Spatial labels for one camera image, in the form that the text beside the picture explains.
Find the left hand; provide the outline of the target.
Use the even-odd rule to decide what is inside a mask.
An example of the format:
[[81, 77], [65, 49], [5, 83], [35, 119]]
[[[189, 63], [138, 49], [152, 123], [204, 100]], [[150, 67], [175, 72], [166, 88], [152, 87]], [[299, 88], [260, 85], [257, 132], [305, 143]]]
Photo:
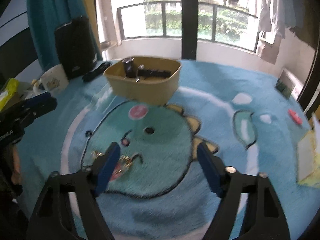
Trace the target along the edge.
[[11, 181], [17, 185], [22, 182], [22, 177], [21, 177], [21, 164], [20, 164], [20, 158], [18, 155], [18, 150], [17, 147], [14, 145], [12, 147], [12, 163], [13, 163], [13, 172], [11, 176]]

